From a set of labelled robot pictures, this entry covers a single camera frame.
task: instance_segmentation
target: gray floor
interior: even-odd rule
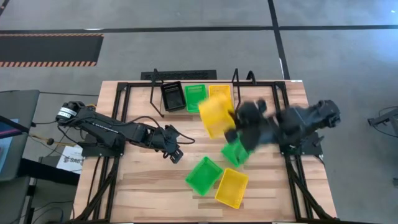
[[[383,0],[274,0],[280,26],[398,24],[398,2]],[[11,0],[1,30],[177,26],[270,26],[266,0]],[[282,31],[291,79],[304,81],[310,103],[332,99],[342,123],[322,131],[326,171],[343,220],[396,223],[397,139],[366,119],[397,105],[398,30]],[[257,79],[281,79],[273,31],[105,34],[93,68],[0,68],[0,91],[39,89],[98,94],[103,80],[138,80],[141,72],[234,68]],[[64,101],[96,97],[40,95],[37,122],[53,120]],[[382,127],[383,131],[392,131]],[[32,131],[60,137],[55,126]],[[78,133],[71,131],[78,138]],[[49,150],[28,142],[25,157]]]

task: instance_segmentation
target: wooden table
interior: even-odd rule
[[[183,81],[200,83],[200,81]],[[308,106],[302,82],[285,81],[291,105]],[[118,81],[103,82],[98,98],[97,112],[111,116]],[[237,104],[234,87],[235,104]],[[149,103],[150,87],[133,87],[129,99],[127,120],[148,115],[161,126],[172,124],[181,133],[196,139],[192,145],[181,145],[184,156],[178,164],[163,159],[160,152],[126,144],[125,155],[120,160],[116,184],[112,222],[271,222],[293,221],[294,212],[284,158],[276,145],[259,148],[245,165],[236,169],[249,176],[249,183],[239,210],[228,207],[214,199],[220,181],[208,195],[201,197],[185,183],[185,177],[194,166],[208,156],[219,166],[232,167],[221,155],[226,141],[223,137],[211,140],[199,115],[169,115],[161,118]],[[272,90],[266,86],[241,87],[241,100],[257,100],[262,97],[268,105],[267,114],[275,111]],[[124,96],[119,105],[121,116]],[[155,88],[154,103],[160,105],[160,88]],[[154,125],[152,121],[140,120]],[[84,161],[75,198],[75,212],[85,208],[93,169],[97,158]],[[312,156],[302,156],[303,168],[309,191],[318,203],[332,216],[336,216],[324,166]],[[98,167],[93,196],[98,187],[102,161]],[[108,194],[101,204],[103,217]],[[299,193],[302,216],[305,216],[302,196]]]

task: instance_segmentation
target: black basket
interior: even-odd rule
[[[160,89],[162,90],[162,98],[166,111],[172,112],[185,108],[187,104],[180,81],[163,84],[160,86]]]

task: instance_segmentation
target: green basket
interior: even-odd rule
[[[223,173],[222,168],[215,164],[209,157],[205,156],[188,174],[185,181],[191,188],[204,196],[211,189],[211,186]]]
[[[198,103],[207,98],[206,86],[190,85],[185,87],[185,99],[187,102],[187,111],[189,113],[198,113]]]
[[[235,167],[239,167],[244,164],[244,162],[249,159],[249,156],[252,154],[251,152],[247,152],[243,146],[239,138],[234,142],[227,144],[221,150],[221,153],[229,160]]]

